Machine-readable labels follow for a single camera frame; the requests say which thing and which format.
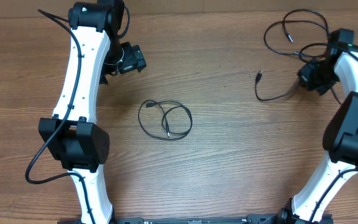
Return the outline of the black cable staying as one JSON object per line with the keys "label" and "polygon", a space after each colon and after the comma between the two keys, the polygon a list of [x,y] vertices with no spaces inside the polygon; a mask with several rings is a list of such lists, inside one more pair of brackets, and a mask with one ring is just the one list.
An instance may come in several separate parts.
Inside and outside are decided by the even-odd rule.
{"label": "black cable staying", "polygon": [[[166,105],[166,104],[173,105],[173,107],[165,111],[162,105]],[[140,120],[141,109],[142,108],[151,108],[151,107],[154,107],[154,106],[157,106],[158,108],[160,108],[160,110],[162,112],[161,126],[162,126],[162,129],[167,134],[167,137],[165,137],[165,138],[150,134],[144,128],[144,126],[142,125],[142,122]],[[190,120],[190,127],[184,132],[176,133],[176,132],[173,132],[173,131],[170,130],[167,115],[170,112],[172,112],[173,110],[179,109],[179,108],[183,109],[185,111],[185,113],[188,115],[188,118]],[[178,140],[181,140],[181,139],[187,137],[187,135],[190,134],[190,132],[192,130],[192,127],[193,127],[193,116],[192,116],[191,111],[189,110],[188,107],[186,107],[185,105],[183,105],[179,101],[175,101],[175,100],[164,100],[164,101],[145,100],[139,106],[138,113],[137,113],[137,119],[138,119],[138,123],[139,123],[141,129],[144,131],[144,133],[146,135],[148,135],[148,136],[150,136],[150,137],[152,137],[154,139],[163,140],[163,141],[178,141]]]}

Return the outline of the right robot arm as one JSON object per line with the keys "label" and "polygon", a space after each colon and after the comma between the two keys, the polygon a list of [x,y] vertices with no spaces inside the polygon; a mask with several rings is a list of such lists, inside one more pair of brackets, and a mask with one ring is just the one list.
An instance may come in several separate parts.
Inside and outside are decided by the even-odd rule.
{"label": "right robot arm", "polygon": [[325,208],[358,173],[358,45],[354,44],[354,31],[335,30],[325,46],[324,60],[310,60],[298,71],[299,85],[323,95],[339,82],[346,99],[324,132],[325,152],[319,166],[301,191],[266,219],[267,223],[332,223]]}

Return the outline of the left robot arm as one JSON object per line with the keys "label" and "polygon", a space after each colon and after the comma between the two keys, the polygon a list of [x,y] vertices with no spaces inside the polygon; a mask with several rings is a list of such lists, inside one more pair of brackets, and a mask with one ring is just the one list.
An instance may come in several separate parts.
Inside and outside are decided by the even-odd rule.
{"label": "left robot arm", "polygon": [[51,118],[39,121],[48,149],[60,161],[76,187],[81,206],[78,223],[114,223],[114,209],[106,190],[104,164],[109,155],[109,134],[96,123],[96,100],[106,75],[124,74],[146,66],[138,45],[120,41],[127,29],[122,18],[129,10],[123,1],[76,2],[64,19],[45,16],[64,25],[71,36],[67,72]]}

